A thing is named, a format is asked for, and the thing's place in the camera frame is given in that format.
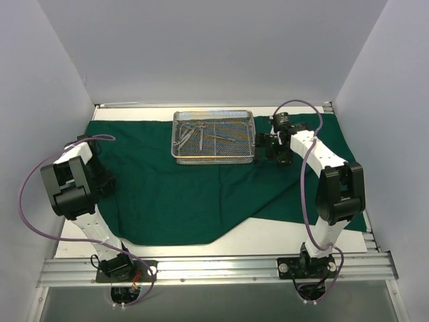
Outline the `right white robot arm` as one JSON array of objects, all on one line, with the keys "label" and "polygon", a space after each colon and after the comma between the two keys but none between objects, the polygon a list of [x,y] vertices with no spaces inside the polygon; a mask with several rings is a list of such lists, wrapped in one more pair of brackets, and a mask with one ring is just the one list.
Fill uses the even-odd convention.
[{"label": "right white robot arm", "polygon": [[270,118],[271,131],[255,136],[255,158],[261,153],[268,160],[288,166],[294,156],[302,157],[300,188],[305,188],[305,171],[310,167],[318,177],[316,212],[318,219],[310,227],[306,194],[301,191],[301,206],[308,239],[302,244],[297,261],[301,274],[314,276],[321,269],[333,270],[330,259],[336,242],[354,217],[365,210],[363,167],[347,162],[330,150],[301,123],[292,123],[287,113],[275,113]]}]

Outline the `wire mesh instrument tray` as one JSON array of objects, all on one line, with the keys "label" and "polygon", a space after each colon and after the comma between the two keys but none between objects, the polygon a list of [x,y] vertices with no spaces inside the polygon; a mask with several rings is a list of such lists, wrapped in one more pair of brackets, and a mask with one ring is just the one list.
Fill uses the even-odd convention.
[{"label": "wire mesh instrument tray", "polygon": [[[199,150],[200,130],[178,150],[180,127],[203,123],[203,147]],[[232,138],[229,142],[208,135]],[[181,165],[248,164],[255,153],[255,122],[247,110],[177,111],[172,121],[171,155]]]}]

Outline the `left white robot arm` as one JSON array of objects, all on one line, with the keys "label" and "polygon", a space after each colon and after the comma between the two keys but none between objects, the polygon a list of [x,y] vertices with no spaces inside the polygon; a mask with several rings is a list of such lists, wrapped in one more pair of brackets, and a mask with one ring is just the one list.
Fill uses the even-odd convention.
[{"label": "left white robot arm", "polygon": [[100,199],[111,196],[116,187],[114,174],[99,159],[101,140],[114,137],[78,136],[65,145],[57,160],[41,167],[40,174],[55,214],[77,226],[93,245],[95,268],[105,276],[128,281],[134,276],[135,264],[98,207]]}]

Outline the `green surgical drape cloth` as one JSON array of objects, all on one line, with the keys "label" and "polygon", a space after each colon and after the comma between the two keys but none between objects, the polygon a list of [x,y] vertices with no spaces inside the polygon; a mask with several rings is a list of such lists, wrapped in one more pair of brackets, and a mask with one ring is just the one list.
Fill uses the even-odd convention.
[{"label": "green surgical drape cloth", "polygon": [[169,121],[92,121],[89,136],[101,142],[100,161],[116,178],[115,192],[99,201],[109,229],[139,246],[209,244],[254,217],[303,223],[301,191],[308,220],[315,223],[318,177],[302,160],[283,167],[269,160],[248,164],[181,165],[171,155]]}]

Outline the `steel forceps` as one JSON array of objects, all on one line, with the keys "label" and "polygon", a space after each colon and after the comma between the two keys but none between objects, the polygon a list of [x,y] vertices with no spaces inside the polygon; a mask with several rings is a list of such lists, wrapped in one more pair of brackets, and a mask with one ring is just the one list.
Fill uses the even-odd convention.
[{"label": "steel forceps", "polygon": [[203,135],[204,135],[204,128],[206,126],[203,123],[199,123],[197,125],[197,128],[200,130],[200,140],[199,140],[199,150],[202,150],[203,147]]}]

